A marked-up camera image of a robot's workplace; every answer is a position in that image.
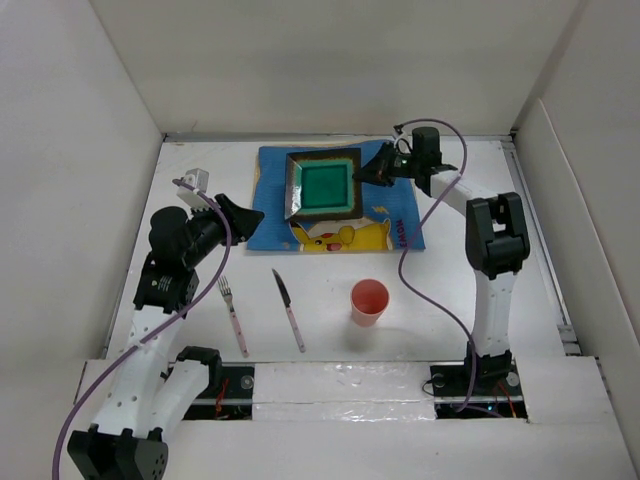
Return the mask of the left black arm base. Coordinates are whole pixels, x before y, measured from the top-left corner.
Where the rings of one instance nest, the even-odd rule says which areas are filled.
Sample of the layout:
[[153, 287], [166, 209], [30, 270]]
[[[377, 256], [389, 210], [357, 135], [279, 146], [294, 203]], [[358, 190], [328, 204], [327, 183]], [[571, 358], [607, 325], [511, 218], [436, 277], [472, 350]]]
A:
[[224, 364], [219, 388], [199, 395], [183, 419], [244, 421], [252, 419], [255, 365]]

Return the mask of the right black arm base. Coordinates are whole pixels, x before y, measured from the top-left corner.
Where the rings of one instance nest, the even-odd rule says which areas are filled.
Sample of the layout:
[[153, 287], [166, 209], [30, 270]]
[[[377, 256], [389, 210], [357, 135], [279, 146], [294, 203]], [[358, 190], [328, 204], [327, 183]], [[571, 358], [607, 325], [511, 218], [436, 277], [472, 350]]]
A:
[[430, 376], [422, 392], [433, 400], [437, 420], [449, 419], [527, 419], [522, 384], [513, 363], [507, 373], [477, 378], [470, 397], [465, 367], [455, 363], [429, 366]]

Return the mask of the fork with pink handle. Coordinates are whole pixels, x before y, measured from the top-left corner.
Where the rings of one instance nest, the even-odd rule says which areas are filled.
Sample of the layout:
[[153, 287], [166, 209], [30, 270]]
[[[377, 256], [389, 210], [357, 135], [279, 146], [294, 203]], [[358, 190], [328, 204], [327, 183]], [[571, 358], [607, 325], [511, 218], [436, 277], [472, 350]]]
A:
[[248, 358], [249, 357], [249, 350], [247, 347], [247, 343], [239, 322], [239, 319], [237, 317], [236, 314], [236, 310], [234, 307], [234, 303], [233, 303], [233, 294], [229, 285], [228, 280], [224, 277], [221, 276], [218, 280], [218, 288], [219, 291], [221, 293], [221, 296], [227, 306], [227, 310], [228, 310], [228, 314], [229, 314], [229, 318], [231, 321], [231, 325], [233, 327], [234, 330], [234, 334], [240, 349], [240, 352], [242, 354], [242, 356], [244, 358]]

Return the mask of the knife with pink handle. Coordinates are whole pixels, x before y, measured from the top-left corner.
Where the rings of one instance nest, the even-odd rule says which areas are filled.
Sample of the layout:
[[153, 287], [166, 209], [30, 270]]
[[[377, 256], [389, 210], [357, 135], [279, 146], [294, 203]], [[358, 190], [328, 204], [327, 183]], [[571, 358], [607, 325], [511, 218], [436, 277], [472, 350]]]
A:
[[287, 291], [287, 288], [284, 284], [284, 281], [282, 279], [282, 277], [280, 276], [280, 274], [273, 269], [272, 270], [273, 276], [275, 278], [276, 284], [278, 286], [281, 298], [283, 300], [283, 304], [284, 304], [284, 308], [294, 335], [294, 338], [296, 340], [298, 349], [301, 353], [305, 353], [306, 352], [306, 344], [303, 340], [303, 337], [301, 335], [298, 323], [297, 323], [297, 319], [295, 318], [294, 312], [292, 310], [291, 307], [291, 298], [289, 296], [289, 293]]

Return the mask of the blue Pikachu placemat cloth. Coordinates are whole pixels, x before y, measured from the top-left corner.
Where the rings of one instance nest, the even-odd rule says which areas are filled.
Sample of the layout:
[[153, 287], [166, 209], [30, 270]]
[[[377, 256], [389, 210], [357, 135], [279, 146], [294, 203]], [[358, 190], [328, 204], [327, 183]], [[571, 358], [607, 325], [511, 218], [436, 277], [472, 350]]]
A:
[[402, 250], [420, 222], [412, 184], [398, 179], [391, 188], [360, 183], [363, 216], [360, 219], [293, 222], [284, 219], [286, 156], [291, 152], [360, 148], [361, 167], [378, 152], [381, 140], [329, 147], [263, 146], [258, 151], [254, 210], [265, 218], [251, 237], [253, 251], [360, 253]]

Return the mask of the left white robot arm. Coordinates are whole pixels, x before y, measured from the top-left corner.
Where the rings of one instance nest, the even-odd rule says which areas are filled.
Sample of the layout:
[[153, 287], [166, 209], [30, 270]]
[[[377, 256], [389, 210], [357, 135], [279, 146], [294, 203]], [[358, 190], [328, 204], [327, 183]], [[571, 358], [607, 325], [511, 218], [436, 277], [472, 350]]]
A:
[[247, 241], [264, 215], [223, 194], [189, 193], [186, 201], [189, 211], [170, 206], [151, 217], [126, 349], [104, 372], [114, 379], [90, 427], [69, 438], [67, 452], [85, 479], [162, 478], [169, 436], [197, 396], [222, 387], [218, 350], [188, 346], [174, 361], [169, 353], [210, 290], [200, 287], [197, 265], [219, 245]]

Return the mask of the orange plastic cup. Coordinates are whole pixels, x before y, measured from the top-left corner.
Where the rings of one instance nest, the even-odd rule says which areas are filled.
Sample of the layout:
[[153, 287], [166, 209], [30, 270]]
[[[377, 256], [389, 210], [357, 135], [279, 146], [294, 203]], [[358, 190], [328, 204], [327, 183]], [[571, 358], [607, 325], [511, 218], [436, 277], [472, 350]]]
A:
[[386, 286], [375, 279], [363, 279], [351, 290], [351, 319], [360, 327], [373, 326], [389, 305]]

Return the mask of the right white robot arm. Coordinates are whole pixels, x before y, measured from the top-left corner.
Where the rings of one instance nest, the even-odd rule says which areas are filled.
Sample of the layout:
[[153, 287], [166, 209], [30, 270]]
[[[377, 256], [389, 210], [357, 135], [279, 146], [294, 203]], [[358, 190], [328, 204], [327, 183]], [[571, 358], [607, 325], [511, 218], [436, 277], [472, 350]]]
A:
[[515, 192], [498, 193], [465, 178], [465, 142], [461, 166], [455, 167], [443, 160], [436, 127], [419, 126], [406, 135], [407, 125], [395, 125], [392, 139], [353, 179], [381, 187], [411, 179], [435, 206], [444, 203], [464, 217], [465, 255], [475, 275], [476, 297], [473, 328], [465, 331], [462, 381], [471, 392], [483, 394], [508, 374], [512, 363], [511, 295], [531, 251], [523, 202]]

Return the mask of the square green ceramic plate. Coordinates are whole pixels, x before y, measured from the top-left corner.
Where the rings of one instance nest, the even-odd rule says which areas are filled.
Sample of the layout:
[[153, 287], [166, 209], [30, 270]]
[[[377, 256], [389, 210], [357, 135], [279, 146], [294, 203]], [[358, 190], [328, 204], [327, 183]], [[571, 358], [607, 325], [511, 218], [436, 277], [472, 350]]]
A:
[[291, 152], [286, 156], [284, 219], [320, 222], [360, 219], [360, 148]]

